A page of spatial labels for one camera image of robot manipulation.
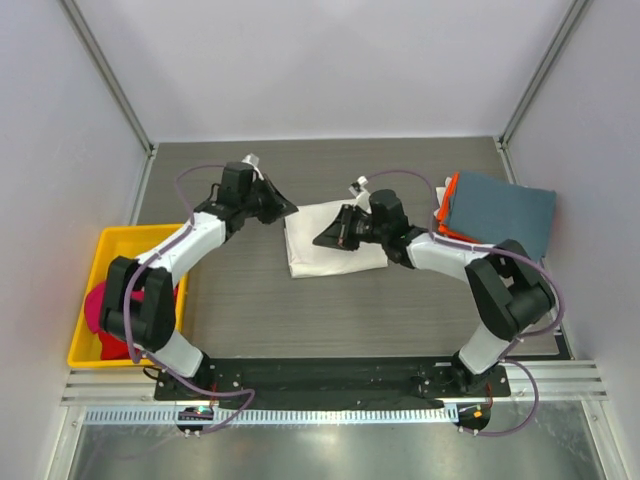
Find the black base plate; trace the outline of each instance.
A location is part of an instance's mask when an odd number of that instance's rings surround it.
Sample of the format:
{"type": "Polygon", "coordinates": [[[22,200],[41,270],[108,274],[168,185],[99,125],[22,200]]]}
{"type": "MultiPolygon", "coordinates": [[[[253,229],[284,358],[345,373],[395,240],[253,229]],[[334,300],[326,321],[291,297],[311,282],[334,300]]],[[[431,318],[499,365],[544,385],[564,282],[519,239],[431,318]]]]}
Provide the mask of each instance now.
{"type": "MultiPolygon", "coordinates": [[[[260,410],[413,410],[441,408],[447,398],[486,396],[484,386],[461,393],[448,365],[420,357],[212,359],[211,367],[217,391],[253,388],[250,408],[260,410]]],[[[503,367],[494,367],[488,377],[494,397],[511,395],[506,378],[503,367]]],[[[166,373],[160,375],[154,398],[209,400],[166,373]]],[[[235,409],[245,398],[219,400],[222,408],[235,409]]]]}

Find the white cloth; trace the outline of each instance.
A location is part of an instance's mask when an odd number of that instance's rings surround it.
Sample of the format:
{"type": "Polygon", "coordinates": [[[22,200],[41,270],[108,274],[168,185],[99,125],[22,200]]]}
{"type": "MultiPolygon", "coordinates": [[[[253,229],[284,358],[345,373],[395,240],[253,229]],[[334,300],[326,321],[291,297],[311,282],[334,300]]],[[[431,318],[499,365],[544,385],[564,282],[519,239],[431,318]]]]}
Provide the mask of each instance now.
{"type": "Polygon", "coordinates": [[[285,243],[293,278],[342,275],[387,266],[387,256],[380,245],[361,243],[354,252],[317,247],[313,239],[333,222],[345,204],[355,200],[306,205],[285,217],[285,243]]]}

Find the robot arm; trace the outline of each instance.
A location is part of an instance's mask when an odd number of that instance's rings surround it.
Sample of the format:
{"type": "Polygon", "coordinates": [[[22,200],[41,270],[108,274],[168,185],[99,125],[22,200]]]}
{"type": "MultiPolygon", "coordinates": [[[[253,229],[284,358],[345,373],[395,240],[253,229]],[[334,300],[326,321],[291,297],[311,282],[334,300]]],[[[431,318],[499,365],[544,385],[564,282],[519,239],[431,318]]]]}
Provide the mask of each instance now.
{"type": "MultiPolygon", "coordinates": [[[[372,193],[369,205],[371,213],[357,205],[343,205],[313,243],[340,250],[357,250],[361,241],[378,243],[395,263],[434,270],[469,284],[482,323],[453,355],[451,375],[463,392],[483,386],[516,336],[553,308],[551,288],[538,272],[510,257],[439,243],[436,236],[409,224],[392,190],[372,193]]],[[[514,240],[495,248],[527,256],[514,240]]]]}
{"type": "Polygon", "coordinates": [[[150,261],[134,288],[144,290],[144,299],[131,301],[134,344],[204,389],[212,383],[209,358],[175,329],[173,289],[186,272],[229,240],[248,218],[270,224],[298,210],[260,173],[257,162],[257,157],[249,155],[242,162],[228,163],[215,200],[198,205],[192,220],[160,245],[136,258],[113,260],[107,274],[100,328],[124,341],[125,289],[140,265],[150,261]]]}

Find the gray table surface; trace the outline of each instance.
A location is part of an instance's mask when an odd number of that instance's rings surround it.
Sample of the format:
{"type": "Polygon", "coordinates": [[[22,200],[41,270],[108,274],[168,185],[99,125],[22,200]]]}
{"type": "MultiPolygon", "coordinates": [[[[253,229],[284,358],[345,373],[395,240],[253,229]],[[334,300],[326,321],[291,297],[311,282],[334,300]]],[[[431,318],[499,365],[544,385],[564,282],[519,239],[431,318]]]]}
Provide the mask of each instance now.
{"type": "MultiPolygon", "coordinates": [[[[203,163],[260,157],[260,167],[297,205],[350,198],[360,175],[415,169],[441,185],[457,170],[504,178],[491,138],[366,139],[161,144],[142,203],[140,224],[183,223],[173,179],[203,163]]],[[[205,199],[217,170],[183,181],[193,205],[205,199]]],[[[393,188],[412,222],[425,225],[428,191],[416,178],[390,175],[371,189],[393,188]]],[[[283,222],[250,220],[191,272],[184,331],[216,357],[450,355],[479,317],[468,286],[428,271],[391,265],[349,275],[292,279],[283,222]]],[[[520,354],[553,354],[552,337],[534,338],[520,354]]]]}

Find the yellow bin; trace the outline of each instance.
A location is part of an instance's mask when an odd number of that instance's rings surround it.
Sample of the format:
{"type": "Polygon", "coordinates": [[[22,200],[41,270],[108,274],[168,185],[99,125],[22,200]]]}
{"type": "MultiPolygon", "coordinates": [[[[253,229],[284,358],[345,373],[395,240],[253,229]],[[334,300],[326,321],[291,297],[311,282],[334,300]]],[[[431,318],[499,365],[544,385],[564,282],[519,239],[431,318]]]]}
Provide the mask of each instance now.
{"type": "MultiPolygon", "coordinates": [[[[103,230],[93,259],[89,281],[85,290],[85,297],[100,282],[107,279],[107,270],[111,261],[119,255],[134,258],[141,253],[150,250],[162,243],[169,235],[182,225],[141,225],[133,227],[110,227],[103,230]]],[[[182,329],[185,300],[187,296],[187,282],[189,274],[186,274],[178,283],[178,296],[176,300],[176,329],[182,329]]],[[[67,363],[71,368],[111,368],[131,367],[131,360],[100,360],[102,344],[98,335],[89,331],[84,317],[84,300],[76,331],[73,334],[71,349],[67,356],[67,363]]],[[[138,365],[151,365],[149,360],[142,359],[138,365]]]]}

